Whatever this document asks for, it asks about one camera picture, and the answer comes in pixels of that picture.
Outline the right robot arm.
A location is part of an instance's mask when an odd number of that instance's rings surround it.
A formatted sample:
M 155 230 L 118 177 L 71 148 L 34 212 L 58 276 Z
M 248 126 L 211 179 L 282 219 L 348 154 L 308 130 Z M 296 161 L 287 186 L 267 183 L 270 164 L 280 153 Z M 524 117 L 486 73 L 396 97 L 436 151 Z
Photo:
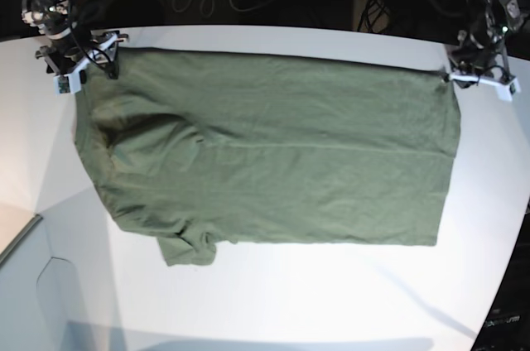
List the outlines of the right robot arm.
M 36 51 L 46 62 L 46 72 L 61 80 L 76 70 L 94 65 L 109 79 L 119 77 L 118 46 L 128 36 L 120 31 L 97 34 L 91 28 L 103 11 L 98 0 L 22 0 L 22 21 L 36 28 L 49 44 Z

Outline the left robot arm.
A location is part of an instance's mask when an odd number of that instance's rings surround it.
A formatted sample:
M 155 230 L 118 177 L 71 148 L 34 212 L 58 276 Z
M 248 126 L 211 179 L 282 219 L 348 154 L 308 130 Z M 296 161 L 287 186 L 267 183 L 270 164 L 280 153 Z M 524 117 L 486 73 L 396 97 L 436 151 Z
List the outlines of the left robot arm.
M 470 24 L 459 31 L 459 45 L 447 51 L 447 79 L 462 89 L 492 87 L 499 99 L 510 101 L 521 92 L 509 68 L 506 40 L 523 27 L 518 0 L 466 0 Z

